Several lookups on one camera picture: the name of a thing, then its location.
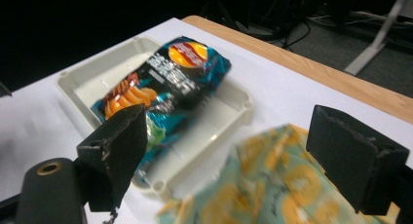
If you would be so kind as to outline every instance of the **snack bag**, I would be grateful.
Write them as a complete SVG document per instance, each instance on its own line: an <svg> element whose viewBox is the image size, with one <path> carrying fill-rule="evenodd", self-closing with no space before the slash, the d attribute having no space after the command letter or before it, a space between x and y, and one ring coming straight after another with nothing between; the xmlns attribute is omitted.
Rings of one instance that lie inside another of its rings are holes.
<svg viewBox="0 0 413 224"><path fill-rule="evenodd" d="M142 182L151 164L196 119L195 109L214 94L230 67L213 48L178 37L92 106L103 123L122 108L145 105L148 146L137 169Z"/></svg>

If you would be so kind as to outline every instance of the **fabric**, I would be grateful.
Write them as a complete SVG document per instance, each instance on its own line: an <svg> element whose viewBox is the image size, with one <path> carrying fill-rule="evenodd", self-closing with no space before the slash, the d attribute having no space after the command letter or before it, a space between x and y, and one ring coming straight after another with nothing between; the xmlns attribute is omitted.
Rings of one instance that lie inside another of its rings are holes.
<svg viewBox="0 0 413 224"><path fill-rule="evenodd" d="M169 223L391 223L356 214L305 150L308 133L293 125L265 131L234 147L219 177L158 213Z"/></svg>

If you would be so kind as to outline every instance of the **red and yellow logo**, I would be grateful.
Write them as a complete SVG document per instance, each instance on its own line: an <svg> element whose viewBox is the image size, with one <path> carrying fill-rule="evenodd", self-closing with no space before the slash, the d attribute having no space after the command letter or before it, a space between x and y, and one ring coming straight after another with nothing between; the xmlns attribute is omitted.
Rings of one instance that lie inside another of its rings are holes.
<svg viewBox="0 0 413 224"><path fill-rule="evenodd" d="M207 61L207 47L196 42L175 43L169 47L169 57L183 67L203 67Z"/></svg>

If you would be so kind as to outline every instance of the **white tray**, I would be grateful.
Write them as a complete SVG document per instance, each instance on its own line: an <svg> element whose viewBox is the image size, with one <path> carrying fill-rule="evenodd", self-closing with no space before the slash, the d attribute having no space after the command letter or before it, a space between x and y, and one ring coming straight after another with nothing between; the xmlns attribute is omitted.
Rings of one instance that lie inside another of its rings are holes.
<svg viewBox="0 0 413 224"><path fill-rule="evenodd" d="M150 38L131 38L69 67L60 74L56 85L95 130L101 122L90 107L160 46ZM252 108L248 92L225 78L215 96L198 110L200 115L195 125L150 169L149 186L134 177L132 187L162 200L170 199L173 187L196 168L201 158L216 149L237 127L250 123Z"/></svg>

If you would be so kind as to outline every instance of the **chip image on bag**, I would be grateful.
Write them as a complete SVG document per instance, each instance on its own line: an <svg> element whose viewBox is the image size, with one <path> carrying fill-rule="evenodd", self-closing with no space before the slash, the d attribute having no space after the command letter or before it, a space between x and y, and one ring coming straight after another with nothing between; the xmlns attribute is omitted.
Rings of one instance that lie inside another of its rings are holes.
<svg viewBox="0 0 413 224"><path fill-rule="evenodd" d="M148 145L137 172L145 174L196 121L196 109L207 101L231 68L215 49L187 37L164 44L99 99L91 109L103 123L125 107L144 104Z"/></svg>

